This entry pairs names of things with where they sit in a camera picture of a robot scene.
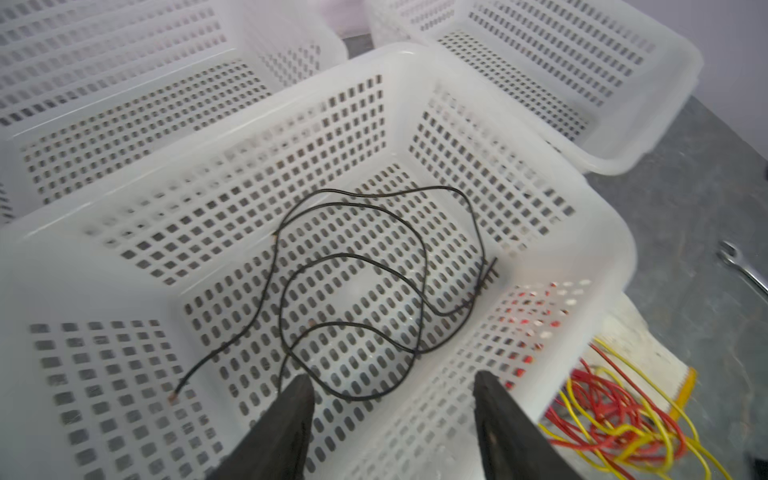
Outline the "white basket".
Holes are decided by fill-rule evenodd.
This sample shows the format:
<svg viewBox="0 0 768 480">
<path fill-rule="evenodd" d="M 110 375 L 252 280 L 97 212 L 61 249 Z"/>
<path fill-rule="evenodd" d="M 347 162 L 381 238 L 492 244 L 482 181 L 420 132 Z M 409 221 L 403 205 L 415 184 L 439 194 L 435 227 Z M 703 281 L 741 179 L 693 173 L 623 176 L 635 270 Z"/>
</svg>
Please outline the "white basket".
<svg viewBox="0 0 768 480">
<path fill-rule="evenodd" d="M 305 371 L 308 479 L 480 479 L 472 384 L 542 416 L 637 263 L 587 179 L 395 44 L 1 230 L 1 475 L 202 479 Z"/>
<path fill-rule="evenodd" d="M 1 221 L 347 57 L 306 1 L 5 1 Z"/>
<path fill-rule="evenodd" d="M 621 175 L 696 88 L 687 39 L 623 1 L 368 1 L 376 46 L 448 52 L 512 102 L 578 170 Z"/>
</svg>

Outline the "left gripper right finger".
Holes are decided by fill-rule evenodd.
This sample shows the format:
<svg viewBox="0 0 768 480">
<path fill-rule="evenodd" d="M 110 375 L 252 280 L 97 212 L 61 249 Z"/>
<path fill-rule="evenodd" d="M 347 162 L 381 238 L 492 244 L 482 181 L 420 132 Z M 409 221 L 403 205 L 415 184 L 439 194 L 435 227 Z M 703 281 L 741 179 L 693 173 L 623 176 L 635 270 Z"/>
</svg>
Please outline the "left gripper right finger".
<svg viewBox="0 0 768 480">
<path fill-rule="evenodd" d="M 580 477 L 491 372 L 475 374 L 473 397 L 478 444 L 487 479 Z"/>
</svg>

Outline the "front middle white basket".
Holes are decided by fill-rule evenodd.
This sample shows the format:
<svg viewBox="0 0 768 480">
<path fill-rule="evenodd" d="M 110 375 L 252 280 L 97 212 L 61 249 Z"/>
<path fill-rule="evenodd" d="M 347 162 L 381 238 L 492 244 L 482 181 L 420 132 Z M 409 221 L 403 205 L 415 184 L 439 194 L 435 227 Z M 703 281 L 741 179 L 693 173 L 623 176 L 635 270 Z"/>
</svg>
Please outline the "front middle white basket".
<svg viewBox="0 0 768 480">
<path fill-rule="evenodd" d="M 480 479 L 472 384 L 542 416 L 637 263 L 587 179 L 395 44 L 1 230 L 1 475 L 202 479 L 305 371 L 308 479 Z"/>
</svg>

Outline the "white work glove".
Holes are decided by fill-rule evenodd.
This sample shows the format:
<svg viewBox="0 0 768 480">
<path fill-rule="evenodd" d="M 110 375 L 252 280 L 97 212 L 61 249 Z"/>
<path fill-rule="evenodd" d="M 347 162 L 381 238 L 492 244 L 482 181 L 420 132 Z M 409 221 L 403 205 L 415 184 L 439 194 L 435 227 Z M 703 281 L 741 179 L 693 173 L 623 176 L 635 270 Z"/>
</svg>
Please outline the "white work glove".
<svg viewBox="0 0 768 480">
<path fill-rule="evenodd" d="M 673 419 L 681 419 L 670 403 L 681 408 L 687 404 L 695 387 L 696 370 L 651 334 L 648 323 L 627 295 L 621 295 L 608 310 L 597 338 L 638 367 L 641 374 L 612 359 L 658 407 Z"/>
</svg>

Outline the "silver wrench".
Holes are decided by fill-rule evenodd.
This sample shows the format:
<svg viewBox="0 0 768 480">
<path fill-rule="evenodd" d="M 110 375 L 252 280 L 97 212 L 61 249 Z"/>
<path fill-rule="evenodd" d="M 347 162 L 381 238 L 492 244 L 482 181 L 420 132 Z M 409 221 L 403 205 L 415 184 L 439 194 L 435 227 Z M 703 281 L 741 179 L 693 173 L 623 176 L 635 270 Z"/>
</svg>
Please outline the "silver wrench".
<svg viewBox="0 0 768 480">
<path fill-rule="evenodd" d="M 747 281 L 755 286 L 760 293 L 767 296 L 766 278 L 746 259 L 742 251 L 732 242 L 718 242 L 717 257 L 728 267 L 738 271 Z"/>
</svg>

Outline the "right white basket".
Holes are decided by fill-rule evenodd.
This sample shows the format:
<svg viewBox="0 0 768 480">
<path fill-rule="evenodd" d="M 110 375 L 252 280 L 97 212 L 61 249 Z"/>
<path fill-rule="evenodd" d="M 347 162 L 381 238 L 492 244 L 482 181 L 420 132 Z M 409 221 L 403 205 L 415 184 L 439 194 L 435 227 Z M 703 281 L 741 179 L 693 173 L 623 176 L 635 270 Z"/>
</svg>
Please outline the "right white basket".
<svg viewBox="0 0 768 480">
<path fill-rule="evenodd" d="M 448 52 L 512 102 L 578 170 L 621 175 L 696 88 L 687 39 L 623 1 L 368 1 L 376 46 Z"/>
</svg>

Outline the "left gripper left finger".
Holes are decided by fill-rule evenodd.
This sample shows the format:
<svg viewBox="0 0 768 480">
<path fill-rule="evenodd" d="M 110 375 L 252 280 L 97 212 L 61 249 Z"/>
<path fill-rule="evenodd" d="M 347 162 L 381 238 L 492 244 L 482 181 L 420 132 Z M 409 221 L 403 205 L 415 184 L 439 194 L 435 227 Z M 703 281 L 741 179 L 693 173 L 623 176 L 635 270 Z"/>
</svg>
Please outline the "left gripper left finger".
<svg viewBox="0 0 768 480">
<path fill-rule="evenodd" d="M 309 376 L 294 378 L 210 475 L 212 479 L 301 479 L 315 395 Z"/>
</svg>

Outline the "back left white basket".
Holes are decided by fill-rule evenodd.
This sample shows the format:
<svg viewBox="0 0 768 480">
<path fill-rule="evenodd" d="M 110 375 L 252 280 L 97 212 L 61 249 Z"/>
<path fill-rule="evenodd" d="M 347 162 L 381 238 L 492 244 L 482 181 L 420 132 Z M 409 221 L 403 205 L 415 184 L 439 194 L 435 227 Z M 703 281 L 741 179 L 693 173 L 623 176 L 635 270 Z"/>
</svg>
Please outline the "back left white basket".
<svg viewBox="0 0 768 480">
<path fill-rule="evenodd" d="M 347 57 L 306 1 L 5 1 L 1 221 Z"/>
</svg>

